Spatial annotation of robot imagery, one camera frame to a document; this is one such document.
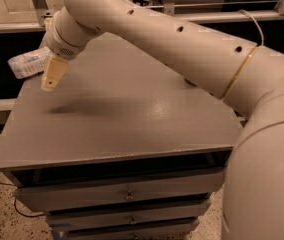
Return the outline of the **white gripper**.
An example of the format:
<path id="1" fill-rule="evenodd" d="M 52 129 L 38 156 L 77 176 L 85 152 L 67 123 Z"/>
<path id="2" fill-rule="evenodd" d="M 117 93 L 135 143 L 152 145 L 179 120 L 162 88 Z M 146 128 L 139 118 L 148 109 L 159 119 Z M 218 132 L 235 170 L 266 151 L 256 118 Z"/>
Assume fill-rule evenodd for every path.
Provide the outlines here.
<path id="1" fill-rule="evenodd" d="M 56 12 L 47 24 L 45 34 L 45 44 L 55 55 L 49 56 L 45 61 L 41 89 L 55 89 L 68 69 L 67 60 L 77 57 L 87 43 L 98 36 L 97 29 L 82 26 L 66 9 Z"/>

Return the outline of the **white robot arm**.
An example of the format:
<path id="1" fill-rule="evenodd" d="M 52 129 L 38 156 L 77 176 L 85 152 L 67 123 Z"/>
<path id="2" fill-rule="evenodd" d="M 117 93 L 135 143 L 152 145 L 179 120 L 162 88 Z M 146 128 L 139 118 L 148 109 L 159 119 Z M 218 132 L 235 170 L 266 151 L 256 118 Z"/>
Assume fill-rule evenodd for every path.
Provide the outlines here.
<path id="1" fill-rule="evenodd" d="M 45 34 L 53 53 L 73 59 L 115 34 L 247 118 L 228 160 L 221 240 L 284 240 L 284 54 L 129 0 L 63 1 Z"/>

